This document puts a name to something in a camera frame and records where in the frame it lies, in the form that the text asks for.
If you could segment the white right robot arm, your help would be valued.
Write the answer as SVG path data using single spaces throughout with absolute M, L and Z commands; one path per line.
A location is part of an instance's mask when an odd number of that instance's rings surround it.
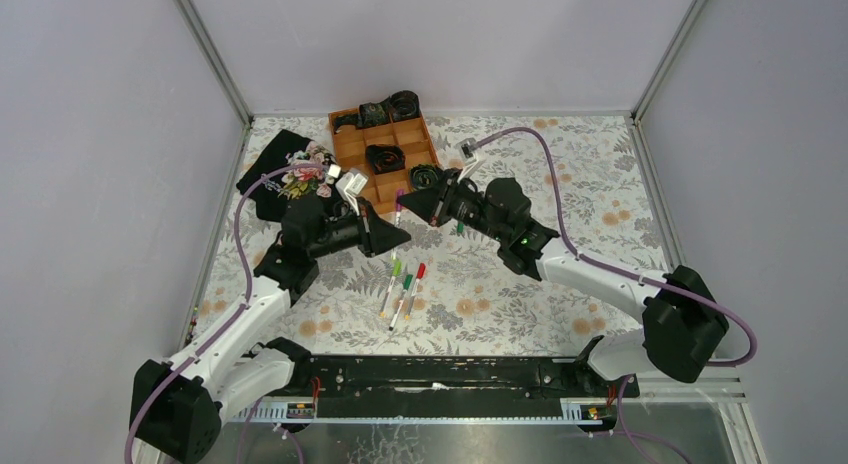
M 455 220 L 498 242 L 497 255 L 518 275 L 570 286 L 628 314 L 640 329 L 594 339 L 579 361 L 605 381 L 660 371 L 691 384 L 727 333 L 722 313 L 700 275 L 685 266 L 671 273 L 637 272 L 567 248 L 560 234 L 531 215 L 531 201 L 513 178 L 497 178 L 477 190 L 457 170 L 430 188 L 398 202 L 433 227 Z

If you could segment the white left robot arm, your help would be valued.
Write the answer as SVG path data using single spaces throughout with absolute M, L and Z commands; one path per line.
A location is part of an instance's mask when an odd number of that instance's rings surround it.
M 316 197 L 291 202 L 276 240 L 263 260 L 247 270 L 244 301 L 221 315 L 197 341 L 167 359 L 150 359 L 137 370 L 125 461 L 132 462 L 137 440 L 180 463 L 201 461 L 230 418 L 292 379 L 294 358 L 274 348 L 260 351 L 246 364 L 237 361 L 266 324 L 287 313 L 315 281 L 318 258 L 349 248 L 366 257 L 379 256 L 410 239 L 362 197 L 336 218 L 326 214 Z

